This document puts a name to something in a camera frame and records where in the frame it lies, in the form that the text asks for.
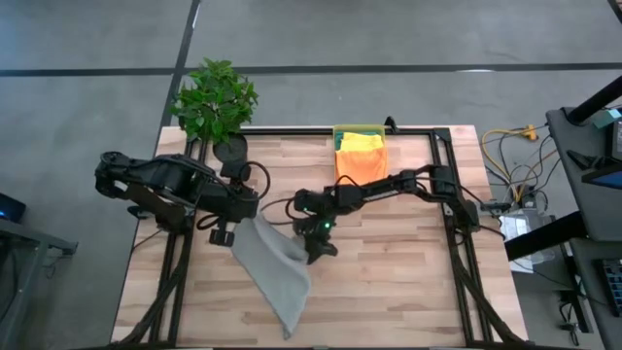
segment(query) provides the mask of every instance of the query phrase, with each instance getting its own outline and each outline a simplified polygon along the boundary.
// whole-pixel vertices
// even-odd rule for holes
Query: wooden tabletop
[[[462,184],[482,199],[489,199],[488,179],[474,126],[448,127]],[[265,165],[272,178],[272,187],[263,203],[292,196],[302,188],[320,191],[334,183],[330,136],[247,139],[249,159]],[[185,140],[179,128],[166,127],[161,132],[157,153],[182,153]],[[387,136],[386,144],[390,173],[432,162],[426,137]],[[132,157],[130,150],[124,152]],[[221,166],[211,147],[207,164],[215,169]],[[262,173],[253,171],[249,184],[261,192],[265,186]],[[264,214],[270,221],[286,220],[283,207],[278,205]],[[495,223],[483,220],[490,226]],[[279,230],[292,235],[290,227]],[[155,231],[155,223],[142,222],[136,241]],[[310,295],[294,336],[287,341],[276,316],[245,269],[227,248],[210,245],[208,236],[209,230],[194,232],[179,346],[465,344],[438,204],[426,203],[414,195],[400,195],[339,217],[331,240],[339,255],[322,257],[309,266]],[[486,297],[512,330],[527,339],[501,238],[480,230],[473,240]],[[131,331],[156,296],[165,242],[163,233],[133,253],[113,340]],[[477,328],[472,299],[469,309]],[[165,309],[161,334],[168,329],[169,313],[170,306]]]

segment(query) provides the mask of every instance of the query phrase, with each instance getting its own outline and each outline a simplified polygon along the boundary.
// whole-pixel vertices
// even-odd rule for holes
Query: table leg
[[[514,261],[543,249],[562,244],[571,238],[587,237],[581,213],[575,211],[546,226],[534,229],[505,242],[507,258]]]

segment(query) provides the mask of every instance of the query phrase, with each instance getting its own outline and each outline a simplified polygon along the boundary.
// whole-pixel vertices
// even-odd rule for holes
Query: plant pot
[[[219,142],[212,147],[214,156],[221,162],[246,161],[249,145],[242,134],[230,133],[229,143]]]

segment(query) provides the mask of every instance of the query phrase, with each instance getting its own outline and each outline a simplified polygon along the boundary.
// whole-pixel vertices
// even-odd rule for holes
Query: gray floor
[[[3,1],[0,42],[12,49],[0,52],[0,70],[172,67],[189,7],[190,0]],[[202,3],[195,28],[188,66],[203,55],[240,66],[622,61],[611,44],[622,28],[605,0],[214,0]],[[575,105],[621,73],[252,76],[260,95],[254,124],[378,123],[391,115],[401,124],[475,124],[481,135],[544,124],[547,110]],[[136,223],[127,203],[95,191],[93,169],[103,151],[152,155],[170,79],[0,78],[0,192],[28,203],[28,225],[80,241],[72,261],[41,279],[24,348],[109,340]],[[521,163],[536,147],[508,139],[505,153]],[[575,210],[561,167],[546,192],[549,213]],[[556,328],[553,293],[519,288],[519,298],[531,340],[570,346]],[[602,348],[594,334],[579,337],[585,348]]]

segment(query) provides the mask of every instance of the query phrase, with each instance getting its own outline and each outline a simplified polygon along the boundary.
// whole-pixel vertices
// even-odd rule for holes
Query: gray cloth
[[[233,256],[253,277],[281,321],[283,337],[290,338],[311,288],[308,254],[302,242],[277,231],[261,214],[242,220],[234,233]]]

